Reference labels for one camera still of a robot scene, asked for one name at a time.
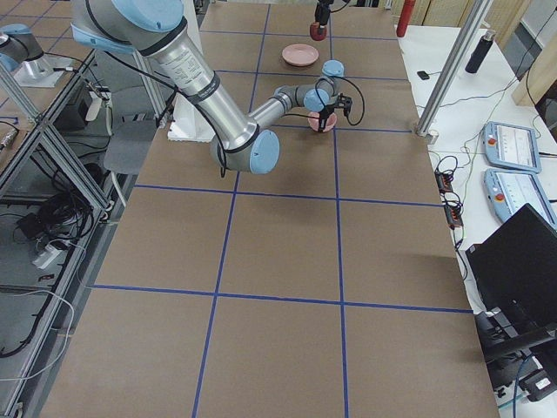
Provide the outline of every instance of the white table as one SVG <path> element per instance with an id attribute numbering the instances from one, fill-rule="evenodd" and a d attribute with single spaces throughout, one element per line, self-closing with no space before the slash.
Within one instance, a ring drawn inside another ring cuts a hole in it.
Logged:
<path id="1" fill-rule="evenodd" d="M 423 111 L 420 106 L 426 105 L 439 75 L 432 75 L 429 80 L 421 80 L 417 71 L 428 73 L 441 71 L 458 33 L 458 28 L 410 26 L 406 36 L 399 40 L 419 113 Z M 483 33 L 483 30 L 478 33 L 465 58 L 466 61 Z M 465 65 L 466 62 L 462 64 L 461 70 L 453 80 L 443 101 L 444 104 L 461 98 L 489 96 L 496 91 L 505 89 L 509 82 L 515 79 L 513 71 L 496 44 L 487 54 L 478 73 L 468 74 L 464 71 Z M 480 132 L 487 120 L 534 127 L 533 121 L 538 114 L 537 111 L 533 107 L 515 105 L 511 97 L 517 85 L 518 82 L 515 81 L 504 96 L 503 92 L 500 92 L 490 98 L 475 98 L 441 108 L 432 125 L 432 128 L 440 133 L 440 137 L 434 145 L 429 147 L 433 167 L 439 161 L 438 155 L 441 158 L 453 155 L 459 160 L 460 165 L 465 164 L 468 156 L 461 150 L 461 147 L 468 139 Z M 538 138 L 540 151 L 557 153 L 557 144 L 540 118 L 535 119 L 534 128 L 540 132 Z M 489 204 L 483 186 L 483 172 L 490 165 L 483 152 L 482 143 L 479 143 L 477 148 L 476 144 L 477 139 L 468 143 L 473 154 L 477 154 L 472 169 L 469 165 L 457 170 L 453 181 L 453 189 L 461 198 L 465 199 L 463 213 L 465 236 L 461 246 L 462 252 L 472 244 L 483 242 L 501 225 Z M 546 195 L 550 199 L 557 199 L 557 158 L 542 158 L 541 163 L 540 182 Z M 453 161 L 447 161 L 446 165 L 441 166 L 441 169 L 445 168 L 453 168 Z M 466 182 L 468 185 L 465 197 Z M 457 231 L 456 235 L 457 239 L 460 238 L 461 231 Z M 481 301 L 470 274 L 466 280 L 466 290 L 474 312 L 479 312 Z M 512 391 L 507 392 L 510 392 L 511 396 L 498 400 L 499 404 L 512 399 Z M 517 414 L 520 415 L 520 418 L 557 416 L 557 393 L 540 402 L 519 400 L 518 404 Z M 500 415 L 502 418 L 512 417 L 512 408 L 501 409 Z"/>

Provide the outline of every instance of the blue and white device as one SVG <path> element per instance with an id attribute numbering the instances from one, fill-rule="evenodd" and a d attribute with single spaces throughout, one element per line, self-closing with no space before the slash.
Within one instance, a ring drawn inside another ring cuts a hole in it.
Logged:
<path id="1" fill-rule="evenodd" d="M 490 168 L 484 174 L 484 184 L 487 197 L 501 221 L 506 222 L 521 207 L 529 203 L 557 229 L 557 216 L 535 173 Z"/>
<path id="2" fill-rule="evenodd" d="M 534 129 L 488 122 L 483 131 L 487 160 L 496 167 L 541 172 Z"/>

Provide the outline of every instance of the black bottle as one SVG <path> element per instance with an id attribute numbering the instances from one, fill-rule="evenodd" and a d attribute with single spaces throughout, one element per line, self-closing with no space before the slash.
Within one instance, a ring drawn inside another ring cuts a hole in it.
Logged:
<path id="1" fill-rule="evenodd" d="M 488 30 L 486 34 L 481 37 L 480 41 L 478 42 L 478 46 L 476 46 L 476 49 L 473 51 L 472 56 L 470 57 L 470 61 L 468 61 L 468 64 L 466 64 L 466 72 L 469 72 L 471 74 L 475 74 L 476 72 L 478 72 L 481 63 L 484 62 L 484 58 L 486 57 L 487 52 L 491 48 L 491 45 L 493 45 L 494 37 L 494 30 Z"/>

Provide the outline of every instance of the computer monitor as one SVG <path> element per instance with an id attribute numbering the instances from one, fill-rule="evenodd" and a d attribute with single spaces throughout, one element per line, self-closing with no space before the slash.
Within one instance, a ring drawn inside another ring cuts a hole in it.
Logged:
<path id="1" fill-rule="evenodd" d="M 487 309 L 519 334 L 557 322 L 557 232 L 528 204 L 466 256 Z M 530 347 L 557 382 L 557 341 Z"/>

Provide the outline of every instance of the blue joint cap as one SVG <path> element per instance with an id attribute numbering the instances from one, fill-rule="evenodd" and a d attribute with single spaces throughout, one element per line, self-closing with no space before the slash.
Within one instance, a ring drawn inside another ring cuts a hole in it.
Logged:
<path id="1" fill-rule="evenodd" d="M 8 24 L 0 28 L 0 32 L 6 35 L 30 35 L 31 29 L 24 24 Z"/>
<path id="2" fill-rule="evenodd" d="M 279 137 L 273 131 L 262 131 L 252 146 L 250 170 L 253 174 L 267 174 L 279 161 Z"/>
<path id="3" fill-rule="evenodd" d="M 323 75 L 328 77 L 344 77 L 345 66 L 336 59 L 331 59 L 323 64 Z"/>
<path id="4" fill-rule="evenodd" d="M 111 41 L 94 33 L 86 32 L 85 30 L 79 29 L 74 24 L 71 25 L 71 30 L 73 32 L 73 38 L 77 43 L 81 45 L 88 46 L 96 50 L 114 52 L 117 54 L 133 54 L 135 48 L 130 45 L 119 44 L 118 42 Z"/>
<path id="5" fill-rule="evenodd" d="M 5 54 L 0 54 L 0 64 L 9 72 L 14 71 L 19 66 L 15 59 L 8 57 Z"/>
<path id="6" fill-rule="evenodd" d="M 184 15 L 181 0 L 112 0 L 112 4 L 130 22 L 150 32 L 168 32 Z"/>
<path id="7" fill-rule="evenodd" d="M 329 93 L 323 89 L 311 89 L 304 96 L 304 106 L 309 111 L 322 111 L 323 104 L 329 103 Z"/>

